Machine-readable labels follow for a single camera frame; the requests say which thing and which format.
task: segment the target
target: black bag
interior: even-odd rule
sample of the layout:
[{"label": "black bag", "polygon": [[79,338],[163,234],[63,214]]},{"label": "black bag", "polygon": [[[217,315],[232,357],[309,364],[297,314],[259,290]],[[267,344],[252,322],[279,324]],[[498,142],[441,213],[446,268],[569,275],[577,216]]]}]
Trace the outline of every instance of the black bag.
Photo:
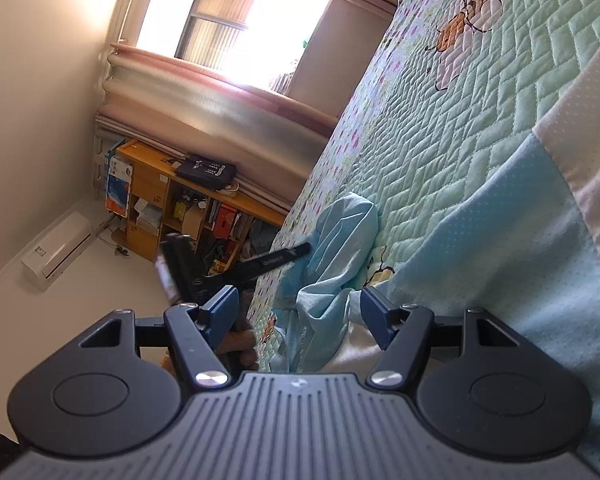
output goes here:
[{"label": "black bag", "polygon": [[235,177],[235,166],[192,153],[176,168],[176,175],[209,189],[224,189]]}]

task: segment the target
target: silver bolt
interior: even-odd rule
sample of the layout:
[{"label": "silver bolt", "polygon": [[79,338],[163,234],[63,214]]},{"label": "silver bolt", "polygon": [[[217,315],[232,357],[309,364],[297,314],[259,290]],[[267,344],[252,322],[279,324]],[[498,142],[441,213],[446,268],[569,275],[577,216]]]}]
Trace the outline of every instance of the silver bolt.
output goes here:
[{"label": "silver bolt", "polygon": [[207,370],[196,375],[196,383],[205,388],[217,388],[229,380],[229,377],[220,370]]},{"label": "silver bolt", "polygon": [[393,370],[380,370],[371,374],[371,382],[376,386],[396,386],[402,382],[402,374]]}]

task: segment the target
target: air conditioner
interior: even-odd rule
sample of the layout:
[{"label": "air conditioner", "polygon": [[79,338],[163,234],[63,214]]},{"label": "air conditioner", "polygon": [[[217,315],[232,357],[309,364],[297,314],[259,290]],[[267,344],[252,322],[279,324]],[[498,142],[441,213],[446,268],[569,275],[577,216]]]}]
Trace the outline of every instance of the air conditioner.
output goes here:
[{"label": "air conditioner", "polygon": [[80,213],[71,213],[22,258],[25,274],[41,290],[47,290],[92,239],[89,221]]}]

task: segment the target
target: mint green quilt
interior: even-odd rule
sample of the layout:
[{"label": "mint green quilt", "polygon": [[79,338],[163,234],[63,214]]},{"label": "mint green quilt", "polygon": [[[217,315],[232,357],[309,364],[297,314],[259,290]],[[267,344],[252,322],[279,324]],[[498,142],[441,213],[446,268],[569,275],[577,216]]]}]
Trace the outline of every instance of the mint green quilt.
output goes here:
[{"label": "mint green quilt", "polygon": [[[353,191],[381,215],[368,269],[396,267],[516,151],[600,46],[600,0],[402,0],[274,248]],[[279,345],[258,282],[262,368]]]}]

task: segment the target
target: wooden bookshelf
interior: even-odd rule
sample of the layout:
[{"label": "wooden bookshelf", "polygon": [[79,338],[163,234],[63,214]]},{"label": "wooden bookshelf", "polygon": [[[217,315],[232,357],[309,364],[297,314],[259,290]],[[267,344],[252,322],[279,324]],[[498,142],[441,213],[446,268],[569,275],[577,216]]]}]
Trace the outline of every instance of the wooden bookshelf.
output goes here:
[{"label": "wooden bookshelf", "polygon": [[[195,237],[197,248],[200,247],[202,238],[212,237],[212,226],[208,218],[211,199],[232,206],[247,218],[243,229],[239,233],[233,233],[234,236],[226,242],[226,251],[228,252],[230,249],[231,251],[228,256],[225,255],[226,258],[222,261],[222,270],[230,268],[238,261],[253,219],[257,218],[278,227],[285,221],[283,214],[257,202],[240,190],[234,197],[231,197],[177,176],[171,167],[170,160],[173,161],[173,159],[169,155],[138,140],[132,140],[120,146],[116,153],[126,158],[134,169],[131,177],[130,210],[126,231],[117,230],[113,233],[112,238],[149,260],[155,259],[158,243],[167,232],[182,231],[182,222],[174,217],[174,207],[183,189],[193,190],[206,197],[208,207],[205,217],[200,223],[198,236]],[[133,208],[139,198],[162,209],[158,234],[150,233],[148,229],[136,223],[138,213]]]}]

